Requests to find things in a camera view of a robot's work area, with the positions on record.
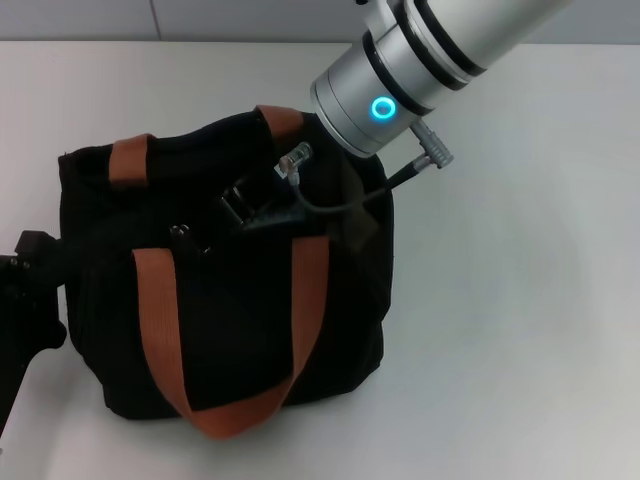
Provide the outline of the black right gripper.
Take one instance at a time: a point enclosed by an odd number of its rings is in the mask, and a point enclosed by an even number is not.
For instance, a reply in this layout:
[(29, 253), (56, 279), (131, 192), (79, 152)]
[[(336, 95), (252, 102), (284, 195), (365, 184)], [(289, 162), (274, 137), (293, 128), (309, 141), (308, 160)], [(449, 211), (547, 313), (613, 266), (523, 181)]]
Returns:
[(339, 207), (358, 197), (358, 173), (312, 113), (240, 113), (212, 124), (216, 162), (212, 222), (239, 231), (269, 219), (311, 216), (294, 188), (277, 173), (278, 161), (307, 143), (311, 158), (298, 167), (300, 192), (316, 207)]

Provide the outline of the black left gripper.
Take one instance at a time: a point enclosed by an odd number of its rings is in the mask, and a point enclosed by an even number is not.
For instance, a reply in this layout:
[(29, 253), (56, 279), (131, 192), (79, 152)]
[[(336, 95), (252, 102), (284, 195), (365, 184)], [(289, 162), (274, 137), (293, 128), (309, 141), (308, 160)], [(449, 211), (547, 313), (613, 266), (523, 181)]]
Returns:
[(1, 423), (6, 424), (30, 362), (66, 340), (57, 287), (66, 281), (64, 243), (24, 231), (1, 257)]

